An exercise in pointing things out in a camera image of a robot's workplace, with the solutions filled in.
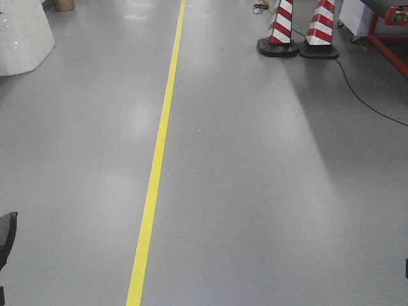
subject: black cone base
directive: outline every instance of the black cone base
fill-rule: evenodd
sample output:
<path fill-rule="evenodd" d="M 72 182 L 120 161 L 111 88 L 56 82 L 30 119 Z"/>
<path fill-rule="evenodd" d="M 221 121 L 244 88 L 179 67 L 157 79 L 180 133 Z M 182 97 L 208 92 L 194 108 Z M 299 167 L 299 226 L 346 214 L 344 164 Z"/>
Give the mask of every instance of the black cone base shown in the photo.
<path fill-rule="evenodd" d="M 293 57 L 296 56 L 299 48 L 298 45 L 291 40 L 291 43 L 270 43 L 267 38 L 258 40 L 257 44 L 260 54 L 267 57 Z"/>
<path fill-rule="evenodd" d="M 339 51 L 333 45 L 311 46 L 304 41 L 299 44 L 299 55 L 308 59 L 336 59 L 339 57 Z"/>

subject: red and white striped cone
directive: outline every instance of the red and white striped cone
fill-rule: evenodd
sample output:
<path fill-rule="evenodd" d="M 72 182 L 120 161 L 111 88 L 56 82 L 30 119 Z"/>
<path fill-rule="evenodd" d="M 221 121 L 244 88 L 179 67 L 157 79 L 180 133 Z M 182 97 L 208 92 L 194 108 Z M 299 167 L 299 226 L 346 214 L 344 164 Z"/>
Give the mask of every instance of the red and white striped cone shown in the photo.
<path fill-rule="evenodd" d="M 269 57 L 291 57 L 298 53 L 291 40 L 293 0 L 276 0 L 268 36 L 258 40 L 260 54 Z"/>
<path fill-rule="evenodd" d="M 300 55 L 309 59 L 335 59 L 339 56 L 332 43 L 335 0 L 319 0 Z"/>

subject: white box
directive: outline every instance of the white box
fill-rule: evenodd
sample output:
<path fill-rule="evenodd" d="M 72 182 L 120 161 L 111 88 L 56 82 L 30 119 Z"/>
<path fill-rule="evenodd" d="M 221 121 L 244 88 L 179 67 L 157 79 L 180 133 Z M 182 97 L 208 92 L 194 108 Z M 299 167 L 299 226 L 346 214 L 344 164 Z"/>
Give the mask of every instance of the white box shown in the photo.
<path fill-rule="evenodd" d="M 0 0 L 0 76 L 36 69 L 55 45 L 38 0 Z"/>
<path fill-rule="evenodd" d="M 339 19 L 353 33 L 354 36 L 367 36 L 374 12 L 359 0 L 344 0 Z M 377 34 L 408 34 L 407 26 L 386 25 L 379 18 Z"/>

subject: gray floor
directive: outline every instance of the gray floor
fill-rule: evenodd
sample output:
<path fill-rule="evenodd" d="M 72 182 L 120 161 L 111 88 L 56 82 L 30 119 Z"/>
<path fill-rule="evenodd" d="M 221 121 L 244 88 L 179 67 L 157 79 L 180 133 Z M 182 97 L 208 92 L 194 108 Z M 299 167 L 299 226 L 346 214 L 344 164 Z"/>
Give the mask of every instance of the gray floor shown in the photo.
<path fill-rule="evenodd" d="M 406 305 L 408 128 L 334 61 L 257 54 L 270 16 L 230 2 L 187 2 L 142 305 Z M 178 8 L 50 11 L 56 48 L 1 79 L 9 306 L 124 305 Z M 408 122 L 407 80 L 351 36 L 334 43 L 356 92 Z"/>

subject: floor marking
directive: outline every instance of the floor marking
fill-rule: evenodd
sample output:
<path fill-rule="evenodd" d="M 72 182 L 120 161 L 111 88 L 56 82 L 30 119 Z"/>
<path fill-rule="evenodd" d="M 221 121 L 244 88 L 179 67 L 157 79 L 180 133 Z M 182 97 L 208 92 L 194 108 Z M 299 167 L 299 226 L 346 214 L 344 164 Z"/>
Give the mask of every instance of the floor marking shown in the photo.
<path fill-rule="evenodd" d="M 152 238 L 153 231 L 154 213 L 156 211 L 157 195 L 159 192 L 161 178 L 161 167 L 163 165 L 164 148 L 166 145 L 166 136 L 170 119 L 171 101 L 173 100 L 173 90 L 176 77 L 177 62 L 179 59 L 180 39 L 183 27 L 184 12 L 186 10 L 186 2 L 187 0 L 182 0 L 180 13 L 178 14 L 173 55 L 171 57 L 166 94 L 164 95 L 164 104 L 160 118 L 159 132 L 157 133 L 156 148 L 154 150 L 149 188 L 147 189 L 145 210 L 143 213 L 142 226 L 140 228 L 138 246 L 136 248 L 135 263 L 133 265 L 126 306 L 140 306 L 142 302 L 147 261 L 149 259 L 150 240 Z"/>

